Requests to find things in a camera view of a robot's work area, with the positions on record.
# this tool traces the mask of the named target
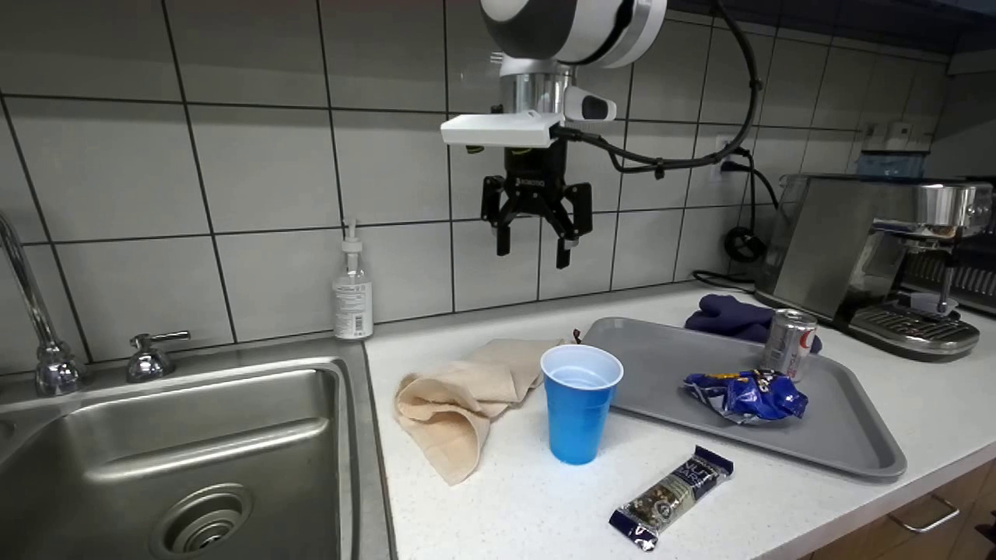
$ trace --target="beige towel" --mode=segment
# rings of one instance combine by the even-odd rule
[[[446,482],[478,465],[491,422],[526,402],[543,348],[534,340],[493,340],[465,361],[400,378],[395,418]]]

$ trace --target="crumpled cloth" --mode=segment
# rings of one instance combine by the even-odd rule
[[[546,346],[534,340],[493,340],[463,361],[400,378],[395,421],[446,482],[457,485],[475,472],[491,422],[526,402]]]
[[[769,341],[772,331],[772,309],[759,306],[743,306],[735,296],[704,296],[697,301],[701,311],[693,311],[684,319],[684,331],[697,333],[715,333],[715,335],[730,335],[730,340],[747,340],[747,341]]]

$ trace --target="sink drain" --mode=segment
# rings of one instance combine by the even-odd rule
[[[243,485],[208,485],[168,511],[159,540],[168,555],[206,551],[235,536],[245,515],[247,490]]]

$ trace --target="blue plastic cup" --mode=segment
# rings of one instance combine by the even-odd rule
[[[592,462],[622,363],[594,346],[558,346],[537,363],[546,390],[549,454],[564,462]]]

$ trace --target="black cable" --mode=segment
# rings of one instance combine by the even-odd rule
[[[723,167],[719,167],[719,170],[725,170],[725,173],[727,173],[727,170],[743,170],[743,173],[757,177],[757,180],[764,186],[764,193],[769,193],[769,198],[772,198],[776,212],[778,212],[784,221],[789,221],[789,219],[784,214],[780,203],[778,203],[778,193],[776,193],[776,186],[772,186],[769,173],[757,170],[757,167],[753,167],[753,158],[751,158],[751,164],[723,161]]]
[[[751,50],[751,41],[747,41],[743,29],[725,12],[723,0],[712,0],[712,6],[719,12],[719,17],[725,23],[725,29],[735,35],[735,41],[736,41],[736,45],[743,54],[747,79],[751,79],[747,82],[747,91],[751,91],[747,115],[743,115],[740,130],[735,133],[735,140],[727,140],[723,150],[697,154],[697,158],[652,158],[652,154],[645,154],[645,153],[628,153],[622,146],[613,146],[609,140],[602,140],[597,133],[589,133],[589,130],[578,130],[578,127],[558,127],[553,138],[570,140],[570,143],[592,143],[592,146],[602,150],[613,158],[613,167],[618,173],[656,173],[656,177],[664,177],[667,170],[674,170],[674,167],[719,164],[723,158],[735,154],[740,150],[740,143],[747,140],[747,130],[753,127],[757,97],[762,91],[762,82],[757,79],[757,60],[753,60],[753,50]]]
[[[757,173],[747,173],[747,196],[751,196],[751,209],[747,209],[747,219],[751,219],[751,229],[757,229]]]

